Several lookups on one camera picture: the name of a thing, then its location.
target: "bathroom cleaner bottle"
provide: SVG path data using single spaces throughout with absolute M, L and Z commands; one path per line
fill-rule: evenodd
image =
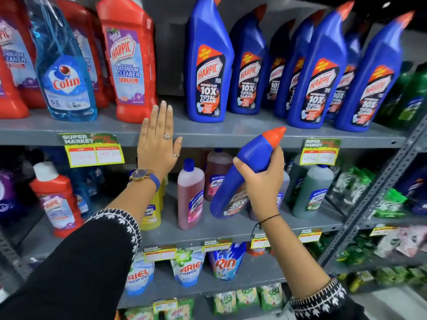
M 307 57 L 289 109 L 288 123 L 297 128 L 317 129 L 323 124 L 336 86 L 347 66 L 342 22 L 354 1 L 330 12 L 313 32 Z
M 0 52 L 0 119 L 20 119 L 29 116 L 29 110 L 13 84 L 13 77 Z
M 289 186 L 289 181 L 290 181 L 289 175 L 285 171 L 283 171 L 283 183 L 280 186 L 279 193 L 277 194 L 277 199 L 276 199 L 276 203 L 277 203 L 277 208 L 278 209 L 280 209 L 280 206 L 282 205 L 283 198 L 284 198 L 286 190 L 288 189 L 288 186 Z M 249 212 L 249 217 L 253 221 L 258 221 L 258 218 L 255 215 L 252 207 L 251 207 L 251 210 Z
M 389 126 L 408 129 L 416 119 L 427 96 L 427 62 L 417 66 L 415 73 L 403 91 L 400 101 L 391 113 Z
M 222 148 L 215 148 L 207 155 L 205 199 L 212 200 L 232 164 L 233 158 L 230 154 L 222 151 Z
M 362 58 L 362 52 L 360 49 L 360 35 L 364 32 L 364 26 L 361 25 L 357 31 L 348 32 L 345 37 L 345 46 L 347 48 L 347 66 L 345 68 L 344 75 L 339 80 L 338 85 L 332 101 L 330 102 L 328 113 L 326 114 L 327 119 L 333 120 L 339 111 L 342 103 L 344 102 L 345 94 L 350 88 L 351 81 L 354 79 L 354 73 L 357 65 Z
M 277 29 L 270 41 L 269 61 L 266 63 L 270 67 L 270 74 L 266 76 L 268 84 L 262 102 L 262 105 L 267 109 L 272 109 L 276 101 L 280 79 L 290 50 L 289 32 L 294 24 L 295 19 L 285 22 Z
M 31 189 L 42 204 L 57 237 L 65 238 L 83 225 L 81 212 L 68 177 L 59 175 L 52 162 L 34 165 Z
M 270 164 L 273 149 L 279 145 L 285 131 L 285 127 L 279 127 L 264 132 L 244 145 L 237 157 L 248 164 L 255 173 L 264 172 Z M 218 219 L 232 217 L 248 203 L 244 182 L 243 176 L 232 165 L 209 206 L 214 217 Z
M 90 20 L 92 22 L 92 28 L 94 32 L 94 41 L 97 47 L 98 56 L 99 56 L 99 65 L 101 67 L 101 73 L 103 76 L 103 84 L 104 84 L 104 94 L 109 102 L 116 102 L 116 94 L 114 92 L 114 87 L 111 84 L 111 74 L 108 68 L 108 62 L 105 58 L 105 44 L 104 44 L 104 34 L 103 27 L 98 18 L 98 14 L 96 11 L 92 9 L 86 9 L 90 12 Z
M 88 67 L 55 0 L 25 0 L 37 50 L 36 73 L 55 119 L 90 121 L 97 107 Z
M 288 115 L 299 75 L 307 57 L 308 45 L 310 44 L 314 28 L 319 23 L 323 13 L 324 9 L 313 13 L 301 22 L 292 35 L 274 105 L 274 114 L 279 118 L 286 118 Z
M 234 50 L 216 6 L 221 0 L 197 0 L 186 29 L 184 88 L 187 112 L 196 122 L 226 117 Z
M 228 108 L 238 114 L 258 114 L 266 85 L 267 45 L 259 28 L 266 4 L 237 22 L 234 30 L 234 62 Z
M 108 99 L 104 94 L 104 84 L 98 49 L 95 43 L 95 32 L 92 26 L 91 13 L 76 0 L 56 0 L 76 37 L 82 55 L 85 58 L 95 94 L 97 108 L 108 107 Z
M 194 167 L 194 160 L 186 158 L 178 175 L 178 226 L 188 230 L 200 221 L 203 207 L 205 173 Z
M 376 123 L 387 125 L 390 121 L 390 115 L 392 114 L 393 109 L 400 101 L 403 94 L 403 90 L 411 80 L 412 74 L 409 73 L 409 71 L 412 69 L 413 65 L 414 63 L 409 60 L 405 60 L 402 62 L 399 77 L 393 84 L 389 93 L 385 97 L 383 104 L 378 109 L 378 113 L 375 116 Z
M 399 39 L 413 16 L 413 11 L 398 16 L 372 38 L 335 118 L 336 129 L 352 132 L 369 129 L 384 97 L 398 78 L 402 64 Z
M 334 172 L 327 165 L 312 166 L 307 172 L 292 214 L 297 218 L 314 217 L 333 180 Z
M 30 22 L 21 0 L 1 0 L 0 46 L 13 82 L 30 109 L 45 108 L 34 70 L 35 46 L 29 33 Z
M 313 165 L 300 165 L 301 154 L 298 154 L 292 164 L 291 171 L 289 172 L 289 186 L 285 193 L 284 200 L 289 205 L 293 205 L 301 191 L 302 184 L 307 175 L 308 170 Z
M 117 119 L 142 123 L 155 103 L 147 46 L 152 38 L 152 19 L 141 0 L 101 0 L 97 10 L 117 96 Z

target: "orange cap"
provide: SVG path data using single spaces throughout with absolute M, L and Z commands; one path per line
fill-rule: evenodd
M 288 24 L 288 30 L 291 31 L 293 26 L 295 26 L 295 19 L 289 20 L 287 24 Z
M 406 26 L 409 24 L 409 22 L 412 20 L 412 18 L 414 17 L 415 11 L 409 11 L 406 12 L 405 14 L 398 16 L 395 20 L 397 22 L 401 22 L 402 23 L 402 29 L 405 29 Z
M 313 20 L 315 26 L 317 26 L 319 24 L 320 20 L 322 20 L 324 10 L 325 9 L 318 10 L 310 16 L 310 18 Z
M 354 1 L 348 1 L 344 4 L 341 4 L 338 8 L 336 8 L 336 11 L 341 15 L 341 19 L 344 21 L 347 19 L 348 15 L 351 12 L 351 9 L 353 8 Z
M 266 11 L 267 11 L 267 4 L 261 4 L 254 9 L 253 14 L 258 21 L 261 21 L 264 18 Z
M 267 139 L 270 145 L 274 148 L 279 145 L 280 140 L 282 140 L 283 135 L 285 134 L 285 131 L 286 127 L 277 127 L 264 132 L 263 137 Z

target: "detergent pouch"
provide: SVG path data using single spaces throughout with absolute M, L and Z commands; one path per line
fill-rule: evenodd
M 245 288 L 243 290 L 236 291 L 236 297 L 238 299 L 238 306 L 245 307 L 254 304 L 259 305 L 260 300 L 258 299 L 257 288 Z
M 225 281 L 232 280 L 236 276 L 245 251 L 245 244 L 234 243 L 229 249 L 209 252 L 213 276 Z
M 178 249 L 176 259 L 170 260 L 175 280 L 186 288 L 195 285 L 205 254 L 202 252 L 202 247 Z
M 213 314 L 228 314 L 237 310 L 236 292 L 218 293 L 213 296 Z
M 146 262 L 144 253 L 137 253 L 125 284 L 129 295 L 141 294 L 154 277 L 154 263 Z
M 280 283 L 263 285 L 258 288 L 258 292 L 261 296 L 261 309 L 264 311 L 283 307 L 283 291 Z
M 125 311 L 126 320 L 158 320 L 158 313 L 153 312 L 152 306 L 131 308 Z
M 178 300 L 178 307 L 175 310 L 165 311 L 164 318 L 165 320 L 192 320 L 193 305 L 193 299 Z

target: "blue bottle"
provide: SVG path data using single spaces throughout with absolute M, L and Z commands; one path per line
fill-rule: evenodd
M 335 118 L 336 129 L 352 132 L 369 129 L 383 99 L 399 76 L 402 65 L 399 39 L 413 16 L 413 11 L 398 16 L 372 38 Z
M 221 0 L 197 0 L 186 30 L 184 83 L 187 112 L 196 122 L 222 122 L 234 51 L 216 6 Z
M 317 129 L 323 124 L 329 103 L 347 65 L 341 25 L 353 5 L 354 1 L 340 5 L 313 32 L 288 113 L 291 126 Z
M 289 32 L 295 24 L 295 19 L 285 22 L 277 29 L 270 41 L 268 54 L 268 67 L 270 74 L 267 75 L 267 87 L 263 97 L 262 106 L 272 109 L 276 102 L 277 91 L 279 90 L 280 79 L 285 68 L 286 57 L 290 49 Z
M 292 97 L 298 84 L 304 60 L 307 56 L 308 45 L 314 31 L 314 27 L 320 21 L 324 10 L 319 10 L 305 19 L 294 32 L 286 64 L 280 78 L 279 89 L 277 91 L 274 105 L 274 115 L 279 118 L 286 118 L 292 102 Z
M 55 119 L 90 121 L 97 107 L 79 44 L 55 0 L 25 0 L 37 50 L 36 73 Z
M 285 131 L 285 127 L 279 127 L 264 132 L 244 145 L 238 152 L 238 158 L 248 164 L 255 173 L 265 171 L 270 164 L 271 153 L 279 145 Z M 248 203 L 244 182 L 243 176 L 232 165 L 209 206 L 214 217 L 232 217 Z
M 345 68 L 344 75 L 341 77 L 332 101 L 330 102 L 326 119 L 333 120 L 339 111 L 339 108 L 344 102 L 345 94 L 350 88 L 350 83 L 354 79 L 354 72 L 357 65 L 362 58 L 362 52 L 360 49 L 360 32 L 348 32 L 345 37 L 345 46 L 347 48 L 347 67 Z
M 231 33 L 235 57 L 228 108 L 238 114 L 258 114 L 266 85 L 267 45 L 258 24 L 266 4 L 243 16 Z

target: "shelf label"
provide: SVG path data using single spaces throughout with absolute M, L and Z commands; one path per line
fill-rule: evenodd
M 117 137 L 106 133 L 59 134 L 70 167 L 124 164 Z
M 341 139 L 307 138 L 301 152 L 300 165 L 335 165 Z
M 386 226 L 385 224 L 377 224 L 369 236 L 385 236 L 390 231 L 397 229 L 396 226 Z
M 307 242 L 318 242 L 322 231 L 320 229 L 306 229 L 302 230 L 301 234 L 298 236 L 298 239 L 303 243 Z
M 232 238 L 205 240 L 204 242 L 201 242 L 201 245 L 203 246 L 202 251 L 205 253 L 214 250 L 229 249 L 232 242 Z
M 251 242 L 251 249 L 270 247 L 265 233 L 255 233 Z
M 164 245 L 144 248 L 146 262 L 158 262 L 176 258 L 176 245 Z
M 161 311 L 176 310 L 178 308 L 178 300 L 161 300 L 153 303 L 154 313 Z

